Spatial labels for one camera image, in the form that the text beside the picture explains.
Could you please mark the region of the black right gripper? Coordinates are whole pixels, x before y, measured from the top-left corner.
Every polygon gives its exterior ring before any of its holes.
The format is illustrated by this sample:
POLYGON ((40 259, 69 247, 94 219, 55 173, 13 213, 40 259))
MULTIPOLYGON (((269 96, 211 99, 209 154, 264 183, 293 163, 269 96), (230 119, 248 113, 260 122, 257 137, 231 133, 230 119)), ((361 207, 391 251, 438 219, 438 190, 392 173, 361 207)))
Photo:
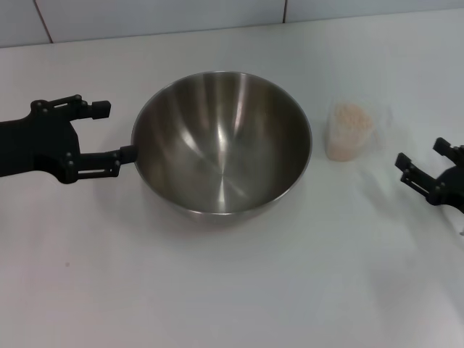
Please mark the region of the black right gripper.
MULTIPOLYGON (((463 148, 463 145, 452 146, 444 138, 438 138, 433 150, 455 165, 463 165, 463 148)), ((402 171, 400 181, 418 192, 430 205, 447 205, 463 212, 462 167, 451 167, 435 179, 416 167, 402 152, 397 155, 395 166, 402 171)))

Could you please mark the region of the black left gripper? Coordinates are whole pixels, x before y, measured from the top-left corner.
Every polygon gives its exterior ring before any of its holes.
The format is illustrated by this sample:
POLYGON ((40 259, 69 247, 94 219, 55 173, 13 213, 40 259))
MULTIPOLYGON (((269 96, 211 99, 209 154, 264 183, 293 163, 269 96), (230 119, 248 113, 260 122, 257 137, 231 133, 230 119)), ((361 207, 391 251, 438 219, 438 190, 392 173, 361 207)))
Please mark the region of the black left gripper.
POLYGON ((137 160, 137 146, 81 154, 71 125, 72 120, 98 120, 109 114, 108 101, 89 104, 79 94, 33 101, 28 116, 1 123, 1 176, 41 171, 64 184, 118 177, 123 165, 137 160))

